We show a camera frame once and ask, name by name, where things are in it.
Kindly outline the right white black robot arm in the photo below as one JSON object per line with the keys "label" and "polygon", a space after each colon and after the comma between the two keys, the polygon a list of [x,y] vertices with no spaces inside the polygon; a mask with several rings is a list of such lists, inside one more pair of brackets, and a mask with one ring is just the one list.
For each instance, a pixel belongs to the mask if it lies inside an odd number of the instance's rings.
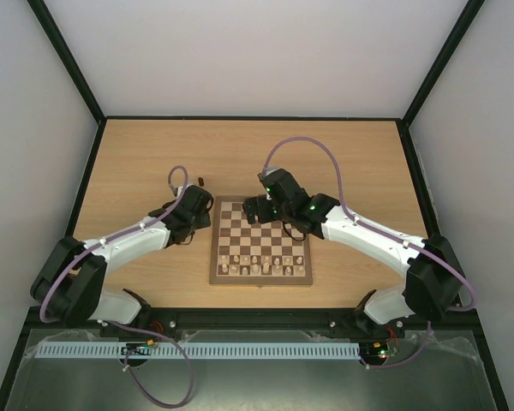
{"label": "right white black robot arm", "polygon": [[308,195],[284,169],[260,178],[264,194],[246,198],[242,209],[249,223],[280,222],[303,236],[344,244],[394,270],[403,283],[368,292],[350,321],[372,336],[393,320],[417,315],[440,321],[451,310],[463,274],[450,242],[435,234],[428,239],[406,235],[346,212],[340,200]]}

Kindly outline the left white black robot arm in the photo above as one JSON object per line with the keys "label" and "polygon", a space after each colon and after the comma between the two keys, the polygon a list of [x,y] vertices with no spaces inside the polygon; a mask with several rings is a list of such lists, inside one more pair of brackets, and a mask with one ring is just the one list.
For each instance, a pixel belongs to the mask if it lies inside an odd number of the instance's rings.
{"label": "left white black robot arm", "polygon": [[190,184],[176,189],[175,200],[112,235],[62,238],[30,288],[40,303],[40,320],[68,327],[93,320],[131,324],[146,302],[128,289],[105,289],[105,278],[143,255],[189,244],[196,230],[211,225],[212,205],[209,192]]}

